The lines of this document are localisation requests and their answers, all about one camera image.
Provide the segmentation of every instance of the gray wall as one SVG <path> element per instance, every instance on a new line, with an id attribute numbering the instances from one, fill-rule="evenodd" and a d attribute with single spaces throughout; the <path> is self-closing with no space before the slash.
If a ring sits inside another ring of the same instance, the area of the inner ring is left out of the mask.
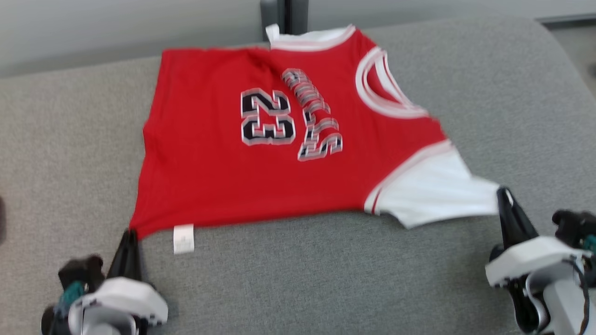
<path id="1" fill-rule="evenodd" d="M 596 13 L 596 0 L 311 0 L 310 29 L 502 12 Z M 0 76 L 260 40 L 259 0 L 0 0 Z"/>
<path id="2" fill-rule="evenodd" d="M 260 39 L 259 0 L 0 0 L 0 76 Z"/>

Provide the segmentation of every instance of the red jersey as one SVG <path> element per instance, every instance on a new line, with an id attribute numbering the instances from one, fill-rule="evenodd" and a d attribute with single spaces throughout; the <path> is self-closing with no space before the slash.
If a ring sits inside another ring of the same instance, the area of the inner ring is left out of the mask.
<path id="1" fill-rule="evenodd" d="M 406 227 L 497 213 L 497 185 L 471 175 L 358 29 L 268 33 L 270 51 L 163 53 L 130 224 L 139 238 L 337 210 Z"/>

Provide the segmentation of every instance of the gray fabric surface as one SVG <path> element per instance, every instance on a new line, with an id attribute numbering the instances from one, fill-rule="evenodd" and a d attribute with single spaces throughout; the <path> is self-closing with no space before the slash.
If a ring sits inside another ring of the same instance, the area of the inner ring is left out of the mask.
<path id="1" fill-rule="evenodd" d="M 596 103 L 532 21 L 486 17 L 366 31 L 405 93 L 439 117 L 470 169 L 509 185 L 537 229 L 596 210 Z M 132 214 L 159 58 L 0 80 L 0 334 L 36 334 L 70 258 L 111 262 Z M 517 334 L 484 265 L 497 217 L 405 230 L 334 213 L 172 232 L 142 242 L 169 303 L 151 334 Z"/>

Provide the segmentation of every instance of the white tag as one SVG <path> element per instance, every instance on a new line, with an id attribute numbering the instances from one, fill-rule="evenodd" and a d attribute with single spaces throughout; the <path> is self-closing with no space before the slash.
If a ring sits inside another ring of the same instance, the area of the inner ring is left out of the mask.
<path id="1" fill-rule="evenodd" d="M 174 227 L 174 255 L 194 251 L 194 225 Z"/>
<path id="2" fill-rule="evenodd" d="M 269 43 L 280 39 L 280 27 L 277 25 L 277 23 L 265 27 L 265 33 L 267 34 Z"/>

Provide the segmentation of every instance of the robotic arm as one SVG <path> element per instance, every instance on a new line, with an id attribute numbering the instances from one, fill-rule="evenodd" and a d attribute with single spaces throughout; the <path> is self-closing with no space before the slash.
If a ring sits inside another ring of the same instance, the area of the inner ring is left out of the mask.
<path id="1" fill-rule="evenodd" d="M 485 266 L 494 287 L 507 289 L 525 334 L 596 334 L 588 287 L 596 284 L 596 217 L 559 210 L 555 237 L 539 236 L 511 191 L 497 191 L 503 243 Z"/>
<path id="2" fill-rule="evenodd" d="M 58 273 L 64 294 L 46 308 L 43 335 L 147 335 L 167 321 L 167 304 L 143 282 L 135 231 L 122 236 L 107 276 L 99 256 L 71 260 Z"/>

